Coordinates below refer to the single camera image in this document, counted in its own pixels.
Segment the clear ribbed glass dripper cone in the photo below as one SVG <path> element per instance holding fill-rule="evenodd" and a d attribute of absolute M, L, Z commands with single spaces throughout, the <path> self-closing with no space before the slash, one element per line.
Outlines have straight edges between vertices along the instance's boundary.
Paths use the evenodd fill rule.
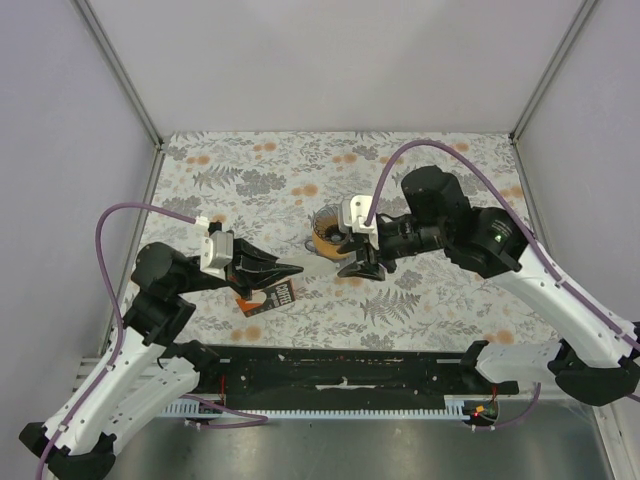
<path fill-rule="evenodd" d="M 312 235 L 316 234 L 334 245 L 343 245 L 348 234 L 340 229 L 340 206 L 329 204 L 314 213 L 311 221 Z"/>

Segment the cream paper coffee filter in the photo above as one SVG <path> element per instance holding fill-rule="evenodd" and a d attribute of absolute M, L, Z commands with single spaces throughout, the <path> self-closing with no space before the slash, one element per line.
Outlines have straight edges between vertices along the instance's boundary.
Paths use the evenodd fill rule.
<path fill-rule="evenodd" d="M 318 255 L 296 255 L 281 260 L 283 264 L 302 268 L 301 276 L 332 276 L 341 269 L 340 263 Z"/>

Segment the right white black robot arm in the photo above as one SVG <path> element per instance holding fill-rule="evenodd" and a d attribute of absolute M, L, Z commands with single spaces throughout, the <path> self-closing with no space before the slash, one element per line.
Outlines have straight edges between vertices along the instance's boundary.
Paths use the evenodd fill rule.
<path fill-rule="evenodd" d="M 355 255 L 341 277 L 382 281 L 397 260 L 441 250 L 454 265 L 518 297 L 560 336 L 529 345 L 474 342 L 457 371 L 465 391 L 477 394 L 503 382 L 553 382 L 591 406 L 635 393 L 638 324 L 572 285 L 527 227 L 502 208 L 471 206 L 458 179 L 436 166 L 409 173 L 401 189 L 409 211 L 398 217 L 375 213 L 371 196 L 340 204 L 338 229 L 346 241 L 339 250 Z"/>

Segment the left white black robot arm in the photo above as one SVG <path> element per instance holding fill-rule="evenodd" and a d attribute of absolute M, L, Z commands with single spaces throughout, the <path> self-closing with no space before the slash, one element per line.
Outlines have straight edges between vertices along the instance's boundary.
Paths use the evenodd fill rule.
<path fill-rule="evenodd" d="M 36 476 L 103 479 L 131 437 L 167 405 L 194 389 L 216 388 L 218 354 L 198 341 L 175 342 L 196 309 L 184 294 L 230 288 L 248 299 L 303 270 L 226 232 L 203 237 L 192 257 L 160 242 L 145 246 L 132 275 L 138 294 L 118 315 L 109 348 L 53 416 L 19 435 L 39 459 Z"/>

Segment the orange black coffee filter box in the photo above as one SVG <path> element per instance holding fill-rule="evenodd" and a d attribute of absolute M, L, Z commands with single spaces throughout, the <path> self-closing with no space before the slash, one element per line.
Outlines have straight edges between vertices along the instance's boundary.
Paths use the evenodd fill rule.
<path fill-rule="evenodd" d="M 247 318 L 294 303 L 296 300 L 291 280 L 255 291 L 249 300 L 237 298 L 236 303 Z"/>

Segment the clear glass coffee server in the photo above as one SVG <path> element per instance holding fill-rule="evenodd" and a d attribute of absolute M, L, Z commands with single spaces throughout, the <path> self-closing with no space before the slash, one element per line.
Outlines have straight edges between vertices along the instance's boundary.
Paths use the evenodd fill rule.
<path fill-rule="evenodd" d="M 333 262 L 341 262 L 349 257 L 348 253 L 339 252 L 339 245 L 334 245 L 316 234 L 305 241 L 305 248 L 309 252 Z"/>

